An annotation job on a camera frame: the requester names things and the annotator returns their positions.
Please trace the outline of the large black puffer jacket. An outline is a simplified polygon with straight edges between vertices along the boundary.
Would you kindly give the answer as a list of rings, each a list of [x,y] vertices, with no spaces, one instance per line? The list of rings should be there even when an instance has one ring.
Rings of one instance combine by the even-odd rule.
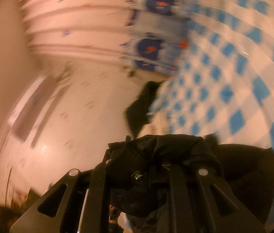
[[[236,198],[261,222],[274,197],[274,151],[240,144],[219,144],[214,135],[146,135],[110,143],[106,166],[110,203],[128,215],[146,217],[165,203],[164,166],[202,162],[225,179]]]

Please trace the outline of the blue white checkered bed cover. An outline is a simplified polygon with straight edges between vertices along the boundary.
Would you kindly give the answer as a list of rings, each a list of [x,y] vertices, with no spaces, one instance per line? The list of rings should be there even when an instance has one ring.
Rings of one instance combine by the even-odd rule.
[[[172,134],[274,150],[274,0],[196,0],[192,12],[189,49],[150,113],[164,110]]]

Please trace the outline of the whale print curtain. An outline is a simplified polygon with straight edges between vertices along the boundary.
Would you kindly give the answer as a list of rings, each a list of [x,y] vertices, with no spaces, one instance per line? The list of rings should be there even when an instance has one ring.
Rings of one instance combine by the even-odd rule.
[[[20,0],[29,49],[172,76],[195,0]]]

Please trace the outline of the white wall air conditioner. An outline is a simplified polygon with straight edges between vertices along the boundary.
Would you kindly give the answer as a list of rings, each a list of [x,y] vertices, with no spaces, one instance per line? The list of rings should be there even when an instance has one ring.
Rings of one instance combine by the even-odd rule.
[[[40,112],[56,89],[51,75],[39,76],[25,91],[8,118],[12,133],[26,141]]]

